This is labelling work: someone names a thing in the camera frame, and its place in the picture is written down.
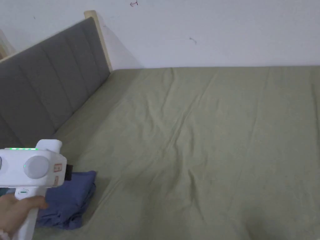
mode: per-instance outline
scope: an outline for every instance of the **wooden bed frame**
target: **wooden bed frame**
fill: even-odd
[[[90,18],[90,17],[93,18],[94,23],[95,23],[95,25],[97,27],[97,30],[98,30],[98,34],[99,34],[100,42],[101,42],[101,45],[102,45],[102,48],[103,48],[104,56],[105,56],[105,58],[107,60],[107,64],[108,64],[109,70],[110,70],[110,72],[112,72],[112,65],[111,65],[111,61],[110,61],[110,58],[109,58],[107,47],[106,47],[106,44],[105,44],[105,41],[104,41],[104,38],[103,38],[103,34],[102,34],[102,31],[101,31],[101,28],[100,28],[97,12],[95,10],[85,11],[84,12],[84,17],[86,19]],[[0,61],[11,56],[11,55],[8,55],[8,53],[5,51],[5,49],[6,49],[6,47],[2,46],[2,44],[0,43]]]

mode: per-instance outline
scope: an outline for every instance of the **mattress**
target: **mattress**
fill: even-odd
[[[56,133],[84,226],[34,239],[320,238],[319,108],[320,67],[114,71]]]

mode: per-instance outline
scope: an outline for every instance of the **blue towel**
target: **blue towel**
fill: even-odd
[[[95,177],[95,171],[75,172],[71,181],[65,181],[57,188],[49,188],[45,196],[49,207],[39,210],[37,227],[80,228],[82,215],[96,189]]]

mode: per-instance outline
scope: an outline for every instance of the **green indicator light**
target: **green indicator light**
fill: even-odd
[[[38,150],[37,148],[10,148],[10,150]]]

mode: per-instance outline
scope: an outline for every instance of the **gray upholstered headboard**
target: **gray upholstered headboard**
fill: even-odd
[[[51,138],[109,74],[93,18],[3,60],[0,149]]]

